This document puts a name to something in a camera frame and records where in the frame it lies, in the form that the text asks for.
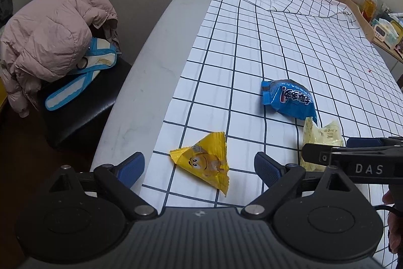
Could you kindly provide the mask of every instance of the pale yellow wrapper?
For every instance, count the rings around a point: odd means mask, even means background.
[[[226,193],[229,166],[226,158],[225,134],[209,133],[191,147],[169,152],[174,163]]]
[[[340,127],[336,120],[323,128],[318,128],[311,117],[306,118],[304,124],[303,145],[306,143],[344,146],[344,140],[341,137]],[[301,166],[307,171],[324,171],[326,168],[323,165],[305,162],[303,158],[301,159]]]

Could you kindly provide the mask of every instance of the black chair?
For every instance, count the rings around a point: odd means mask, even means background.
[[[38,102],[49,145],[93,153],[130,68],[131,65],[119,57],[115,66],[102,70],[80,95],[54,111],[45,108],[46,98],[77,76],[65,76],[44,85],[38,92]]]

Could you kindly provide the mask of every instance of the blue snack wrapper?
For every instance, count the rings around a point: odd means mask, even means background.
[[[291,79],[262,81],[263,105],[270,105],[277,112],[305,120],[316,119],[315,105],[311,93],[301,84]]]

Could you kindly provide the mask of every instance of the jacket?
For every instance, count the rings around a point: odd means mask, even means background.
[[[75,68],[91,42],[89,26],[104,29],[118,49],[117,15],[109,0],[33,0],[5,25],[0,76],[13,110],[27,116],[41,80],[55,81]]]

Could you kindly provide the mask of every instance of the checkered tablecloth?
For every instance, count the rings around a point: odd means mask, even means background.
[[[403,94],[350,9],[334,0],[212,0],[166,112],[140,196],[163,206],[241,208],[266,189],[253,168],[263,151],[298,163],[303,122],[261,104],[262,80],[312,92],[318,125],[349,137],[403,136]],[[227,197],[173,165],[169,151],[224,131]],[[387,186],[360,185],[373,205]],[[386,225],[386,214],[379,211]],[[387,268],[387,227],[375,258]]]

